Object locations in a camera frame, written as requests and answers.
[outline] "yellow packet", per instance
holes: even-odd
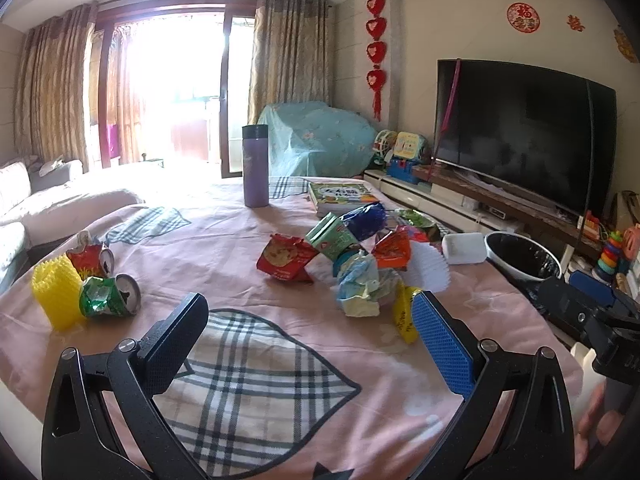
[[[411,303],[414,296],[422,292],[421,288],[416,286],[405,286],[404,283],[398,283],[398,293],[394,302],[394,322],[398,328],[398,332],[404,342],[413,343],[418,339],[418,331],[415,329],[414,322],[411,319]]]

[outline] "toy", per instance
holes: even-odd
[[[373,142],[373,162],[379,166],[386,166],[393,155],[398,132],[382,130]]]
[[[33,269],[31,290],[54,330],[63,332],[84,320],[78,304],[82,280],[66,254]]]
[[[627,260],[632,262],[636,259],[640,250],[640,224],[636,224],[625,231],[622,247]]]
[[[582,227],[582,216],[578,218],[578,229]],[[587,218],[584,221],[583,233],[587,238],[596,242],[600,241],[600,220],[591,214],[591,211],[587,211]]]
[[[388,170],[389,176],[417,184],[419,179],[412,173],[414,166],[422,161],[424,137],[409,132],[400,132],[396,138],[394,154]]]
[[[610,232],[598,264],[593,267],[591,275],[603,283],[611,283],[618,266],[618,258],[622,252],[622,234],[620,231]]]

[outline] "pink bedsheet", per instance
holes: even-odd
[[[103,237],[145,206],[128,206],[94,224]],[[405,478],[425,457],[462,398],[452,394],[421,341],[406,345],[388,309],[379,317],[347,318],[335,303],[329,260],[307,267],[313,285],[281,283],[255,269],[273,232],[303,236],[317,222],[306,196],[273,200],[250,210],[241,184],[221,184],[193,208],[182,208],[190,224],[129,245],[112,244],[116,271],[140,284],[143,305],[133,319],[106,319],[59,334],[31,295],[31,271],[0,298],[0,379],[41,420],[60,352],[108,352],[125,337],[142,336],[165,318],[188,292],[202,293],[210,309],[232,308],[261,316],[317,351],[362,391],[340,407],[297,453],[256,479],[312,477],[320,462],[332,471],[353,469],[352,479]],[[73,245],[69,243],[64,249]],[[477,338],[490,337],[509,351],[556,351],[570,397],[580,393],[582,371],[527,300],[490,264],[451,267],[451,284],[438,295],[453,317]],[[144,461],[122,418],[108,399],[130,457]],[[485,455],[504,415],[494,416],[475,458]]]

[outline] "sunlight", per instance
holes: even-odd
[[[220,164],[224,12],[169,14],[127,23],[132,86],[144,103],[141,145],[169,166]],[[253,51],[253,18],[233,18],[228,76],[231,171],[242,166]]]

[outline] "orange wrapper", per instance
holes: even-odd
[[[380,240],[371,254],[379,269],[401,269],[411,259],[411,245],[406,231],[394,231]]]

